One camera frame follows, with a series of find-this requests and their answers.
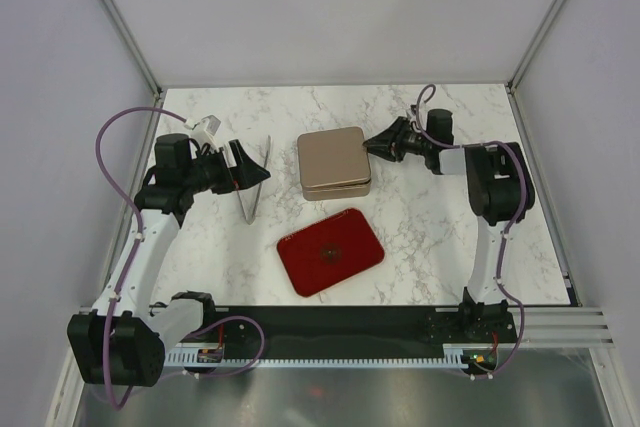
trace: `gray floor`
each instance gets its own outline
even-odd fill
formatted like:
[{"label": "gray floor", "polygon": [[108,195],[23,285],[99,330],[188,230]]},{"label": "gray floor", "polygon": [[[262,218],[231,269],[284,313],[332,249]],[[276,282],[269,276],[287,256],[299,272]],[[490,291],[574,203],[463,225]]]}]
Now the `gray floor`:
[{"label": "gray floor", "polygon": [[[102,393],[101,387],[93,387]],[[176,377],[113,412],[85,389],[76,425],[403,427],[609,426],[587,352],[520,352],[499,378],[434,370],[257,369]]]}]

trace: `white marble surface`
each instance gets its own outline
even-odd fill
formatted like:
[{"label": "white marble surface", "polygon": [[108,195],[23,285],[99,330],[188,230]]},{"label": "white marble surface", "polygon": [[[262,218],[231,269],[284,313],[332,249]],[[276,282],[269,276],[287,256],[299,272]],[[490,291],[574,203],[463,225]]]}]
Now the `white marble surface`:
[{"label": "white marble surface", "polygon": [[[367,197],[307,202],[298,176],[303,132],[357,125],[368,138],[415,101],[420,86],[348,86],[169,90],[165,109],[185,117],[214,114],[218,137],[239,138],[262,162],[273,137],[256,221],[249,226],[235,194],[203,193],[171,246],[154,300],[182,290],[211,292],[217,304],[442,305],[460,301],[471,274],[477,225],[464,177],[434,176],[420,158],[402,164],[370,157]],[[504,87],[440,86],[432,108],[454,114],[456,142],[519,140]],[[183,132],[169,117],[157,135]],[[149,165],[153,165],[153,155]],[[298,296],[276,252],[277,241],[347,207],[360,209],[382,242],[383,263],[309,298]],[[508,288],[527,304],[566,304],[567,292],[539,204],[513,244]]]}]

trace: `table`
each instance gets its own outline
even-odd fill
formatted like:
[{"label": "table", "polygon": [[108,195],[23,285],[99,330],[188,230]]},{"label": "table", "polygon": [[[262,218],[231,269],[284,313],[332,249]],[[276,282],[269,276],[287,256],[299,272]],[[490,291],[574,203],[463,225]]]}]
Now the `table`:
[{"label": "table", "polygon": [[[221,141],[241,140],[262,162],[273,137],[257,217],[247,225],[235,194],[196,196],[163,263],[153,299],[210,292],[218,305],[451,305],[473,267],[477,224],[463,176],[434,176],[422,159],[401,164],[370,156],[368,196],[307,202],[296,139],[304,132],[360,126],[369,138],[404,115],[421,86],[171,89],[164,108],[222,120]],[[520,141],[504,86],[443,85],[431,108],[453,112],[456,142]],[[163,116],[157,135],[184,132]],[[149,166],[153,165],[153,153]],[[277,241],[348,207],[361,210],[386,251],[378,266],[309,298],[298,296],[276,252]],[[539,203],[513,241],[509,290],[526,304],[568,304],[564,279]]]}]

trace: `white wall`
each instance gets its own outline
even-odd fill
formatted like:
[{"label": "white wall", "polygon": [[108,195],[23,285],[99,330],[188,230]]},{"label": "white wall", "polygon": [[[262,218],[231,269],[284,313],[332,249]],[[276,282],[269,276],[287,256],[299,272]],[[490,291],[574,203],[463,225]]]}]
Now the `white wall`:
[{"label": "white wall", "polygon": [[[151,95],[97,0],[0,0],[0,34],[0,424],[34,427],[119,220],[95,134]],[[145,125],[128,119],[109,136],[122,181]]]},{"label": "white wall", "polygon": [[569,0],[519,89],[585,302],[640,398],[640,8]]},{"label": "white wall", "polygon": [[115,0],[164,86],[507,81],[552,0]]}]

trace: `box lid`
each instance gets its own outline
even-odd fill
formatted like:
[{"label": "box lid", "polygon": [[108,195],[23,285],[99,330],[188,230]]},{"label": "box lid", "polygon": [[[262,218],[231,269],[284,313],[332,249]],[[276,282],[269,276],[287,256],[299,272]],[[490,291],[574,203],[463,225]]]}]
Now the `box lid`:
[{"label": "box lid", "polygon": [[371,168],[360,127],[311,132],[298,137],[300,183],[305,190],[365,184]]}]

